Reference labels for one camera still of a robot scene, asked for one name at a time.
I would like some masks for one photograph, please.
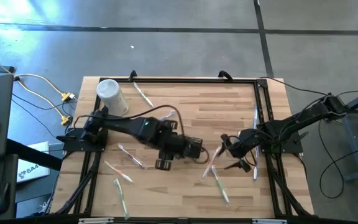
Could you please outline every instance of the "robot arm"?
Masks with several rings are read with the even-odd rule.
[[[160,121],[156,118],[137,117],[127,119],[95,111],[86,121],[80,141],[96,144],[103,129],[110,129],[134,136],[140,143],[158,149],[156,169],[170,170],[171,161],[190,157],[198,159],[202,149],[202,139],[191,138],[173,132],[176,121]]]
[[[250,169],[246,167],[242,158],[254,147],[264,146],[270,148],[288,142],[292,134],[305,128],[321,119],[343,118],[348,111],[347,106],[337,96],[327,95],[318,100],[310,108],[294,114],[284,120],[267,121],[257,126],[257,129],[244,129],[238,135],[238,140],[231,143],[227,135],[221,138],[231,155],[240,161],[230,167],[241,167],[246,172]]]

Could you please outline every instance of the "mouse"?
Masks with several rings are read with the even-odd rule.
[[[0,214],[7,211],[9,208],[9,183],[0,182]]]

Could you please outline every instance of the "white plastic cup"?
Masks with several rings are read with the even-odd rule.
[[[122,95],[118,82],[112,79],[103,80],[96,87],[96,93],[105,106],[109,108],[109,114],[122,116],[128,112],[128,104]]]

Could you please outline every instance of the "yellow connector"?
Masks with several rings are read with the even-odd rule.
[[[75,97],[75,95],[72,94],[72,93],[63,93],[62,97],[63,97],[62,101],[64,102],[64,101],[67,101],[67,100],[71,100],[72,98]]]
[[[60,122],[61,125],[66,125],[70,122],[71,116],[62,116],[62,122]]]

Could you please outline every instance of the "wooden tabletop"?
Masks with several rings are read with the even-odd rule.
[[[99,79],[100,77],[84,77],[75,117],[92,112]],[[222,133],[236,135],[238,131],[251,128],[253,125],[255,95],[252,85],[138,84],[155,106],[169,104],[177,107],[183,118],[185,134],[203,139],[203,146],[211,155],[220,145]],[[120,86],[129,104],[127,115],[150,109],[133,84],[122,83]],[[284,85],[268,80],[268,88],[275,119],[290,116]],[[170,108],[162,108],[150,113],[149,116],[159,118],[167,115],[169,111]],[[85,119],[79,120],[77,127],[81,127],[84,122]],[[138,168],[117,148],[117,143],[123,144],[130,153],[148,165],[150,169]],[[83,152],[75,152],[63,161],[52,203],[52,212],[63,206],[78,185],[83,157]],[[272,199],[263,156],[260,158],[256,182],[252,179],[252,172],[245,173],[240,169],[223,170],[223,167],[236,161],[228,152],[215,162],[219,178],[230,199],[228,207],[224,203],[212,174],[209,174],[204,182],[200,181],[206,168],[205,164],[198,165],[190,159],[180,159],[172,162],[171,171],[162,171],[154,169],[156,158],[158,158],[158,150],[150,149],[126,134],[109,131],[108,145],[102,153],[99,166],[92,216],[124,216],[121,200],[114,185],[114,180],[118,178],[124,191],[130,217],[273,217]],[[282,159],[289,189],[302,206],[313,213],[302,164],[291,154],[284,154]],[[104,164],[104,161],[108,161],[128,175],[135,184],[132,185],[119,177]],[[88,187],[85,188],[81,209],[85,207],[87,195]],[[278,195],[282,205],[280,191]]]

